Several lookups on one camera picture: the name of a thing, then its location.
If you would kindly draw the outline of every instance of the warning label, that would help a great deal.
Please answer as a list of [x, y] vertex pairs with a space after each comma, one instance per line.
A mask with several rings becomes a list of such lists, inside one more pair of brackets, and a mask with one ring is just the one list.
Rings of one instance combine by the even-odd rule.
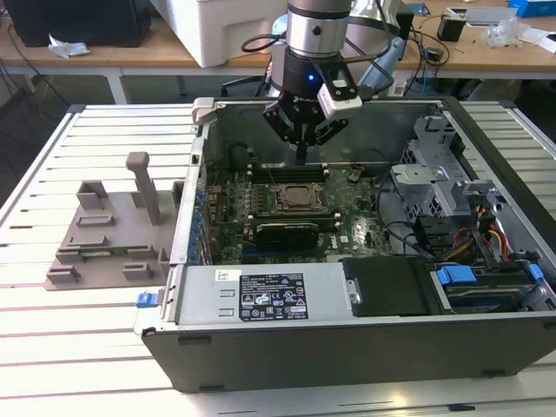
[[308, 319], [303, 274], [241, 275], [243, 321]]

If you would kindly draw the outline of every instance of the floor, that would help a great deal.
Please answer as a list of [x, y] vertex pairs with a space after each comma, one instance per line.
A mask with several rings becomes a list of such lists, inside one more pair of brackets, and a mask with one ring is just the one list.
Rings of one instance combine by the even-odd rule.
[[[188, 94], [180, 96], [175, 77], [133, 76], [124, 82], [133, 103], [192, 103], [199, 96], [219, 96], [222, 83], [234, 77], [195, 76], [186, 78]], [[37, 77], [36, 94], [16, 94], [0, 109], [0, 205], [35, 159], [40, 148], [65, 114], [66, 106], [47, 84]], [[104, 78], [97, 76], [57, 76], [54, 88], [74, 104], [112, 104]], [[444, 95], [451, 82], [439, 83], [431, 95]], [[256, 85], [230, 90], [231, 96], [252, 96]], [[556, 89], [549, 83], [526, 83], [516, 103], [547, 135], [556, 140], [553, 103]]]

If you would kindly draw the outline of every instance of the paper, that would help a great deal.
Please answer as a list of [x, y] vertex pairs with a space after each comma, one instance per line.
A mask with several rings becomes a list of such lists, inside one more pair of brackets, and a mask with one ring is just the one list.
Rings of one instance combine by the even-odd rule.
[[62, 58], [70, 59], [70, 56], [86, 55], [90, 53], [85, 43], [67, 43], [52, 37], [52, 35], [49, 35], [49, 38], [49, 50]]
[[539, 44], [543, 37], [546, 37], [550, 32], [542, 29], [535, 29], [528, 27], [518, 34], [518, 39], [523, 42]]

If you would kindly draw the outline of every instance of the table surface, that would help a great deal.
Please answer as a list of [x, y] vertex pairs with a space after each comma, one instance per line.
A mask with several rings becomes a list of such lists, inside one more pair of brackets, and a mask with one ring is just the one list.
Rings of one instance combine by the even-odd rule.
[[[427, 7], [431, 16], [440, 15], [449, 6], [506, 7], [503, 0], [477, 0], [463, 3], [458, 0], [429, 0]], [[418, 29], [425, 17], [416, 17], [414, 27]], [[438, 18], [423, 23], [421, 30], [435, 36]], [[556, 30], [556, 17], [523, 19], [534, 28]], [[8, 24], [0, 29], [0, 57], [8, 65], [25, 65], [25, 61], [14, 48]], [[465, 27], [457, 43], [447, 43], [451, 51], [444, 70], [490, 70], [490, 71], [555, 71], [556, 57], [537, 45], [524, 43], [521, 48], [507, 47], [491, 49], [480, 44], [479, 36], [484, 29]], [[196, 67], [189, 52], [182, 46], [169, 26], [161, 19], [153, 19], [151, 31], [140, 48], [92, 47], [87, 56], [72, 57], [70, 60], [54, 56], [47, 48], [26, 48], [19, 38], [17, 44], [24, 55], [35, 65], [44, 66], [111, 66], [111, 67]], [[433, 40], [426, 45], [439, 47]], [[268, 54], [253, 54], [228, 61], [231, 67], [265, 67]], [[410, 43], [404, 58], [398, 63], [398, 70], [413, 70], [419, 64], [416, 45]]]

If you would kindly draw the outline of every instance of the white label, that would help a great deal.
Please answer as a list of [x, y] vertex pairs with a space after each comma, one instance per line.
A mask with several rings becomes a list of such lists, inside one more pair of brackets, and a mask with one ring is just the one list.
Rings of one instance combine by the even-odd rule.
[[239, 281], [242, 271], [240, 269], [217, 269], [215, 281]]

